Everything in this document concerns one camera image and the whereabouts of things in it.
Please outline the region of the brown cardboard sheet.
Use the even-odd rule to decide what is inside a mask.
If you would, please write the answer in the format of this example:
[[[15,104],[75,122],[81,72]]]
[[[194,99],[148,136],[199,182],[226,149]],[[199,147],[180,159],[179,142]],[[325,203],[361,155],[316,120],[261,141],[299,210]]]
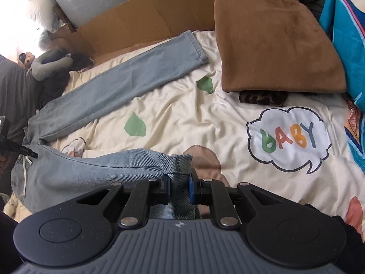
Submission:
[[[63,31],[52,48],[83,53],[100,65],[186,30],[214,30],[214,0],[129,0],[75,32]]]

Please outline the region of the cream cartoon bear bedsheet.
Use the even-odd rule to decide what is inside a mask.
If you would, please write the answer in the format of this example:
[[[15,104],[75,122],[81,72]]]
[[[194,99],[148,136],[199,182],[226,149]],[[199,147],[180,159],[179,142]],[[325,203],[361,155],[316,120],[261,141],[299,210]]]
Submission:
[[[202,177],[251,182],[339,215],[364,231],[364,172],[348,144],[358,116],[339,94],[292,93],[282,108],[222,90],[214,32],[196,32],[210,62],[51,143],[92,158],[145,148],[192,155]]]

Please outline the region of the black garment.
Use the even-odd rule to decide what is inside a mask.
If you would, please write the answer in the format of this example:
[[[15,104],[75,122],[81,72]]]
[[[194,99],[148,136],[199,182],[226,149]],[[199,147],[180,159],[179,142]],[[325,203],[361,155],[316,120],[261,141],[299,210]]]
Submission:
[[[63,94],[70,79],[70,71],[84,71],[91,68],[94,63],[92,59],[80,53],[72,54],[70,58],[73,60],[70,67],[55,68],[47,74],[45,80],[41,81],[42,94],[38,101],[39,110]]]

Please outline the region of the grey neck pillow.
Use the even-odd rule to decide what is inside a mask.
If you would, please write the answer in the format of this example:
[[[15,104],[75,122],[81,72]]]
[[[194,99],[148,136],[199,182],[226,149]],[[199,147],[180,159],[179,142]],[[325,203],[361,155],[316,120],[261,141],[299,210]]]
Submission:
[[[31,63],[27,74],[42,82],[61,70],[68,71],[73,62],[72,55],[67,50],[49,50]]]

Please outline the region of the white quilt bundle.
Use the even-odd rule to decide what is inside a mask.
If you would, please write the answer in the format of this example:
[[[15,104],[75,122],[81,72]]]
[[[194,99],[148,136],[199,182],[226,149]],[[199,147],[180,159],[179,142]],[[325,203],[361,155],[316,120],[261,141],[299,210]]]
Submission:
[[[63,20],[56,14],[56,0],[28,0],[30,17],[38,27],[55,33],[64,25]]]

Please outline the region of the teal patterned blanket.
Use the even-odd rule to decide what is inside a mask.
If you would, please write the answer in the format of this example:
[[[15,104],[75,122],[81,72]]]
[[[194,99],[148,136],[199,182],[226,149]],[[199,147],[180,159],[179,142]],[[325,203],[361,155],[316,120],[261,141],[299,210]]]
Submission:
[[[364,169],[364,0],[325,0],[319,24],[332,37],[345,70],[345,132],[354,161]]]

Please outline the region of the small plush toy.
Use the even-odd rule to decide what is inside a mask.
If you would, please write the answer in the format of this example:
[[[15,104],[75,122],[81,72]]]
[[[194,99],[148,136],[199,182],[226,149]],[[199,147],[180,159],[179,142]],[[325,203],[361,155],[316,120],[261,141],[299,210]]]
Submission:
[[[31,64],[35,60],[35,56],[30,52],[20,53],[20,55],[18,56],[18,60],[24,65],[27,70],[29,70]]]

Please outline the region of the folded brown garment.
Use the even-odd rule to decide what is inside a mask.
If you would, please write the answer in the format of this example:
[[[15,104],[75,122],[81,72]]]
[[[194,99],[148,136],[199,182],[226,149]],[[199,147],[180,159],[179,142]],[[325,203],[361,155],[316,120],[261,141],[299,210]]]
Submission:
[[[298,0],[214,0],[222,89],[343,93],[332,42]]]

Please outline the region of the light blue denim pants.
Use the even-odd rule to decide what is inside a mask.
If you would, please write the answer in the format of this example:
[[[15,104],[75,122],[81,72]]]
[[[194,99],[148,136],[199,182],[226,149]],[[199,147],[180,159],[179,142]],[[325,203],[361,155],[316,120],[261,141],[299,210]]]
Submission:
[[[87,124],[121,109],[136,97],[180,79],[208,63],[191,31],[121,63],[69,93],[50,101],[29,119],[25,143],[38,158],[21,157],[11,172],[11,186],[29,211],[36,213],[97,188],[168,176],[171,201],[151,211],[155,218],[194,219],[189,200],[190,155],[166,155],[135,149],[96,158],[67,156],[50,146]]]

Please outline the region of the dark grey pillow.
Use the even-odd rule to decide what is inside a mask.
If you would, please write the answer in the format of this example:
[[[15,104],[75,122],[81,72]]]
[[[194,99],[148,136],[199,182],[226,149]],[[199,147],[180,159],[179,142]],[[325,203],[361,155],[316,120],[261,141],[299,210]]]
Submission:
[[[1,115],[10,123],[8,139],[21,144],[24,128],[40,109],[43,84],[17,63],[1,56]]]

